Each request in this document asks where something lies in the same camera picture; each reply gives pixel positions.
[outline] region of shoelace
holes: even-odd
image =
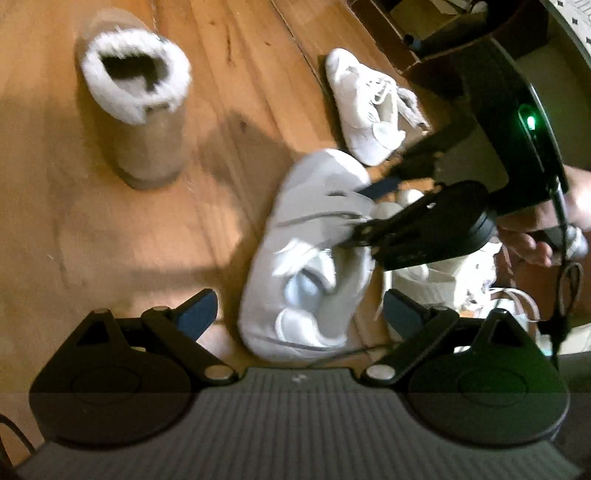
[[[394,82],[387,77],[377,77],[369,79],[367,82],[371,96],[371,102],[374,105],[381,105],[389,93],[395,89]]]
[[[394,81],[383,74],[378,74],[378,72],[374,72],[370,70],[365,65],[361,65],[360,68],[349,67],[348,70],[350,72],[358,73],[360,79],[365,82],[368,87],[368,94],[369,94],[369,101],[374,105],[380,105],[384,102],[386,97],[389,93],[391,93],[396,88],[396,84]]]

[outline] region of black cable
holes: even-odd
[[[567,259],[568,249],[568,228],[569,223],[566,216],[566,205],[564,195],[560,188],[560,180],[556,179],[556,189],[552,194],[552,203],[556,211],[558,226],[562,233],[562,246],[560,248],[560,268],[558,269],[558,278],[556,279],[556,291],[554,296],[554,310],[552,316],[545,322],[538,323],[538,330],[543,335],[550,336],[552,344],[552,354],[550,361],[558,369],[558,353],[560,345],[566,340],[566,337],[572,330],[569,324],[569,316],[574,305],[579,300],[582,289],[583,267],[577,262],[571,262]],[[569,280],[570,301],[565,306],[563,298],[564,281]]]
[[[0,413],[0,425],[6,425],[10,430],[12,430],[14,435],[16,435],[18,437],[18,439],[27,448],[27,450],[29,451],[30,454],[35,453],[35,447],[29,441],[27,436],[22,432],[22,430],[20,428],[18,428],[17,425],[11,419],[9,419],[6,415],[2,415],[1,413]],[[6,452],[6,450],[4,449],[4,444],[2,444],[1,438],[0,438],[0,450],[3,452]]]
[[[337,353],[327,358],[321,358],[320,360],[316,360],[306,365],[306,368],[317,368],[320,365],[329,364],[331,362],[341,360],[342,358],[348,358],[350,356],[359,355],[360,353],[368,353],[380,349],[392,349],[393,347],[398,345],[398,343],[399,342],[379,343],[378,345],[364,346],[361,348],[356,348],[354,350],[347,350],[345,352]]]

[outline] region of black mount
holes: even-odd
[[[462,443],[518,446],[557,431],[569,405],[566,385],[510,314],[462,319],[395,290],[384,312],[406,341],[378,362],[395,374],[375,378],[366,370],[365,385],[394,390],[430,429]],[[140,318],[91,312],[31,387],[42,434],[82,449],[136,443],[183,417],[204,388],[237,382],[234,370],[195,341],[216,313],[212,290]]]

